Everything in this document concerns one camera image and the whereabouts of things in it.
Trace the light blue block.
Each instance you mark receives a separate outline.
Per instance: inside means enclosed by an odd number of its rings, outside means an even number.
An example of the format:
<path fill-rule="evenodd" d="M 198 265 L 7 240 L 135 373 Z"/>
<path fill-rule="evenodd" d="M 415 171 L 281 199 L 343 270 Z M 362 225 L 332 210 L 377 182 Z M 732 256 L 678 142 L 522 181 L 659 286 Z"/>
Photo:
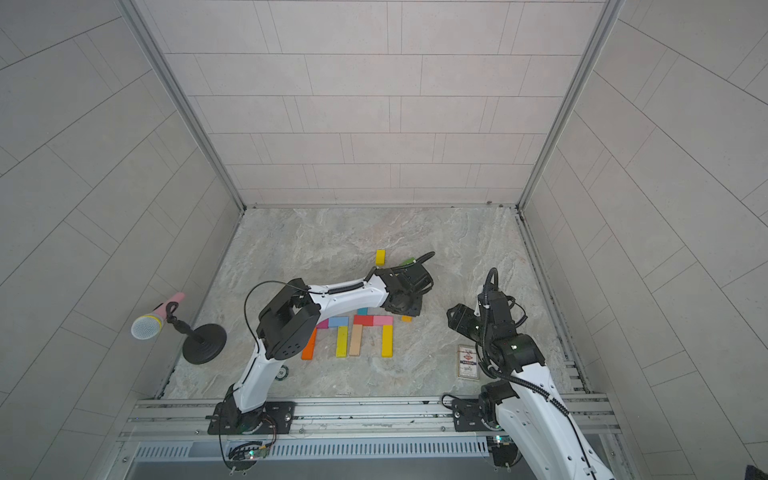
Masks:
<path fill-rule="evenodd" d="M 329 328 L 339 328 L 339 327 L 348 327 L 348 326 L 349 326 L 348 317 L 331 317 L 328 319 Z"/>

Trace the red block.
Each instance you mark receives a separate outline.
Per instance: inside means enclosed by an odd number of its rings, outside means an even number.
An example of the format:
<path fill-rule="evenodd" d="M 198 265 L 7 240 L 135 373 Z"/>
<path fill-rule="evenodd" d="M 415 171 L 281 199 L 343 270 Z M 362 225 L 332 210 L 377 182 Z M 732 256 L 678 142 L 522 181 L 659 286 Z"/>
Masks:
<path fill-rule="evenodd" d="M 360 326 L 373 326 L 374 317 L 372 315 L 355 315 L 353 324 Z"/>

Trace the pink block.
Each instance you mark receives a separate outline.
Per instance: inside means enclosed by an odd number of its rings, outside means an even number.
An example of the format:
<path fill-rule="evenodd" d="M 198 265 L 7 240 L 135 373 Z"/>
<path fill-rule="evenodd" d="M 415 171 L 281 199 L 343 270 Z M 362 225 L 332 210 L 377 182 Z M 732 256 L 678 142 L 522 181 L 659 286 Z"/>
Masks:
<path fill-rule="evenodd" d="M 394 324 L 394 318 L 392 316 L 374 316 L 374 326 L 392 326 Z"/>

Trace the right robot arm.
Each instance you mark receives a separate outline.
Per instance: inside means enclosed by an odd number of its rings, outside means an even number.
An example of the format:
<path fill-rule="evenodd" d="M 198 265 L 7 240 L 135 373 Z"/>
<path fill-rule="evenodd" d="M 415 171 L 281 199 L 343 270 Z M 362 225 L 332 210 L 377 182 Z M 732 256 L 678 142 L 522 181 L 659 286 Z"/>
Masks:
<path fill-rule="evenodd" d="M 475 344 L 479 368 L 493 381 L 481 388 L 481 418 L 506 433 L 538 479 L 612 479 L 566 408 L 535 340 L 513 318 L 516 299 L 491 268 L 477 305 L 447 311 L 448 326 Z"/>

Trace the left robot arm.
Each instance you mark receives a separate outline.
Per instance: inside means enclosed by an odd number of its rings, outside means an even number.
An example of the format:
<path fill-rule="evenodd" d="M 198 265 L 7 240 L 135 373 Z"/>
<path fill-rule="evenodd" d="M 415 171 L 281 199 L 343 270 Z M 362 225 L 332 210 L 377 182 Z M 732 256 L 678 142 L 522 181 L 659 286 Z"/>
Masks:
<path fill-rule="evenodd" d="M 318 323 L 360 308 L 382 308 L 400 316 L 418 316 L 423 296 L 434 286 L 424 263 L 435 253 L 391 268 L 373 267 L 361 278 L 331 285 L 308 285 L 296 278 L 261 310 L 253 354 L 231 398 L 238 414 L 260 411 L 283 363 L 301 353 Z"/>

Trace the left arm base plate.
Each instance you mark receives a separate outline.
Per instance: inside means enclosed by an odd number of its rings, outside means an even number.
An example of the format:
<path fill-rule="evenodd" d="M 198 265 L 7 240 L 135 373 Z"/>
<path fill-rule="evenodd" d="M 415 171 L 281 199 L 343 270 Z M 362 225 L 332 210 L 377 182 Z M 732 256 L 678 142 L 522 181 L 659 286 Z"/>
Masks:
<path fill-rule="evenodd" d="M 232 399 L 216 404 L 207 416 L 209 435 L 288 434 L 297 404 L 291 401 L 266 402 L 254 411 L 242 413 Z"/>

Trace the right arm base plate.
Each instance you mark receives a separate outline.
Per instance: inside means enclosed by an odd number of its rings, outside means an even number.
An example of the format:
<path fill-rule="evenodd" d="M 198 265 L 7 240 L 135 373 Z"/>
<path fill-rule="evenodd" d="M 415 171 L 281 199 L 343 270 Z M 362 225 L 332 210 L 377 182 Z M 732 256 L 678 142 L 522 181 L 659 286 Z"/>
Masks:
<path fill-rule="evenodd" d="M 452 398 L 450 409 L 454 429 L 457 432 L 492 432 L 499 428 L 490 414 L 487 403 L 479 398 Z"/>

